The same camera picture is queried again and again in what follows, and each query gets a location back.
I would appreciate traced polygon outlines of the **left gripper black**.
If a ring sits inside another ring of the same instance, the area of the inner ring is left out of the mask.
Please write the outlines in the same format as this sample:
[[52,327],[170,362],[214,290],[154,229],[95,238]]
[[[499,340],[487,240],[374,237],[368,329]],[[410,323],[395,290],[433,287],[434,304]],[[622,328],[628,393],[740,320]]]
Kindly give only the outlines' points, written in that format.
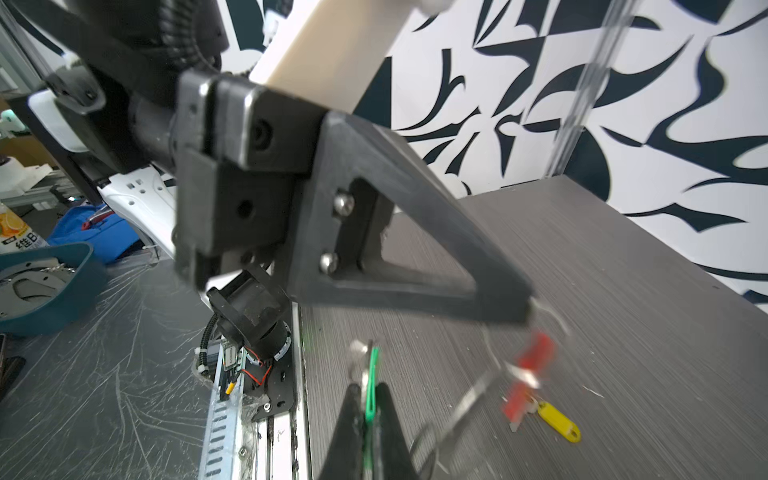
[[326,112],[239,76],[179,77],[179,275],[202,290],[272,259],[313,162],[280,270],[294,300],[525,325],[531,281],[413,149],[340,112],[320,129]]

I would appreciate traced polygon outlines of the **large wire keyring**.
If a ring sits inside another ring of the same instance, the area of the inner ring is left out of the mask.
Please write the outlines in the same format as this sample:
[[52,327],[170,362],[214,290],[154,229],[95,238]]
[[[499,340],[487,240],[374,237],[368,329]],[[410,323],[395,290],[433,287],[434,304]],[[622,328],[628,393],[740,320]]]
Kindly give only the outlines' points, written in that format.
[[[527,412],[518,424],[503,412],[513,382],[507,366],[516,362],[535,332],[544,332],[556,343],[555,356],[533,390]],[[412,441],[409,454],[417,460],[420,479],[496,479],[494,460],[505,438],[516,434],[523,420],[540,402],[555,360],[574,339],[575,326],[551,303],[533,298],[522,325],[484,324],[479,328],[486,363],[472,385],[457,401],[444,422],[423,426]]]

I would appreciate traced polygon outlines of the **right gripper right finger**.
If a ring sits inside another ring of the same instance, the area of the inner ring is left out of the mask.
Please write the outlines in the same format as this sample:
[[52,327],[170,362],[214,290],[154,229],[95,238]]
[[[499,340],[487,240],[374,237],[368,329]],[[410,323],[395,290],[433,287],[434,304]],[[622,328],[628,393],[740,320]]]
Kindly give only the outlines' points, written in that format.
[[373,423],[373,478],[406,480],[419,478],[409,454],[390,388],[376,386]]

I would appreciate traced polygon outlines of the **green key tag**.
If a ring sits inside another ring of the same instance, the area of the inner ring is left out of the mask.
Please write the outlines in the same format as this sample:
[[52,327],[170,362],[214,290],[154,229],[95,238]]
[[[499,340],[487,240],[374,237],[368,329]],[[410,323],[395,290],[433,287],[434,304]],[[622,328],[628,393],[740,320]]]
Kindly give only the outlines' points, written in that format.
[[367,383],[365,394],[365,420],[367,425],[372,425],[376,416],[376,384],[377,384],[377,366],[380,349],[378,346],[369,348],[369,364],[367,369]]

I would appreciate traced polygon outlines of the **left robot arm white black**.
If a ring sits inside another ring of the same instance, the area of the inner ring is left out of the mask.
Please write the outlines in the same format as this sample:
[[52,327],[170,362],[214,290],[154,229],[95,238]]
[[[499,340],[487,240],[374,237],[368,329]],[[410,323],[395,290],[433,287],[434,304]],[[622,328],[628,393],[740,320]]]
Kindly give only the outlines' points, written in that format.
[[414,11],[445,1],[293,6],[250,77],[226,73],[212,1],[12,1],[76,54],[47,82],[115,174],[178,185],[178,273],[224,336],[272,357],[292,302],[525,324],[530,281],[395,132],[354,110]]

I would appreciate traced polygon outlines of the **red key tag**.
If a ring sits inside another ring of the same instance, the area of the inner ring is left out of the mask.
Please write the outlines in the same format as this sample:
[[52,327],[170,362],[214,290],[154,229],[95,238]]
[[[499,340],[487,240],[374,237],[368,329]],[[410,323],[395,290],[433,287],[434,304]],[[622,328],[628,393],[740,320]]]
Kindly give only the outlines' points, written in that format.
[[532,340],[515,363],[507,366],[512,376],[503,412],[508,421],[518,424],[527,412],[533,390],[541,387],[541,377],[552,362],[555,341],[544,332],[535,332]]

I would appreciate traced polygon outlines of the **yellow key tag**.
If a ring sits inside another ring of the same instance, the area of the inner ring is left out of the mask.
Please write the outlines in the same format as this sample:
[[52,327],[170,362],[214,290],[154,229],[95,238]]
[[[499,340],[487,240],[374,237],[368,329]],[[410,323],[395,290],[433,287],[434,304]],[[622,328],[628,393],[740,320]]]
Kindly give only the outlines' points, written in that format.
[[538,402],[537,414],[547,425],[568,442],[578,443],[581,441],[581,431],[579,427],[551,403]]

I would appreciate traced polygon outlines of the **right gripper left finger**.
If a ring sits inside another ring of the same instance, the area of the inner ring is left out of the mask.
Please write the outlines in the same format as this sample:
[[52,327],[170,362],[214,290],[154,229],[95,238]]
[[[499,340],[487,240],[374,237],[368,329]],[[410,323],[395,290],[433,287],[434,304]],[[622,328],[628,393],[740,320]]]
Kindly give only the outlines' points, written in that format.
[[361,387],[349,384],[320,471],[320,480],[363,478],[366,421],[361,405]]

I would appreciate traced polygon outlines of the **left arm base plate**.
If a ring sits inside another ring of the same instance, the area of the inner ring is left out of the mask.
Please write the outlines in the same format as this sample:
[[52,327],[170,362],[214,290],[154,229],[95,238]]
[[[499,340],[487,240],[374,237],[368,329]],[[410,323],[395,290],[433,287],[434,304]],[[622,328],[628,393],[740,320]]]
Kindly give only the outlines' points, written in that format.
[[257,349],[244,347],[245,418],[251,423],[287,413],[296,403],[293,338],[285,322],[278,322]]

